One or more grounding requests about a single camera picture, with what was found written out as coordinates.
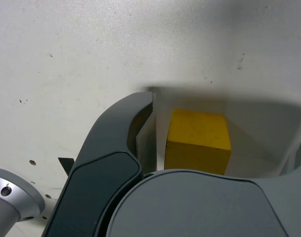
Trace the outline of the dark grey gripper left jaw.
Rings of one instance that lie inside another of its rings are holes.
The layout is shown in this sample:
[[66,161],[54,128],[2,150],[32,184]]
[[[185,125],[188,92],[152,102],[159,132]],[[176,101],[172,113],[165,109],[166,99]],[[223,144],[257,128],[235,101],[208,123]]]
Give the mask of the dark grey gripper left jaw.
[[143,179],[136,136],[152,111],[152,93],[137,92],[97,118],[43,232],[45,237],[106,235],[116,206]]

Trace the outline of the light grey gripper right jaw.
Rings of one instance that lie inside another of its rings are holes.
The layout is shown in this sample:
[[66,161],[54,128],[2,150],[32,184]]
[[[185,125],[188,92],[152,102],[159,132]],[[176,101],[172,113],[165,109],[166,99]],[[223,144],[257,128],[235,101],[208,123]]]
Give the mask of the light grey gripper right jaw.
[[276,177],[153,172],[121,198],[96,235],[301,237],[301,140]]

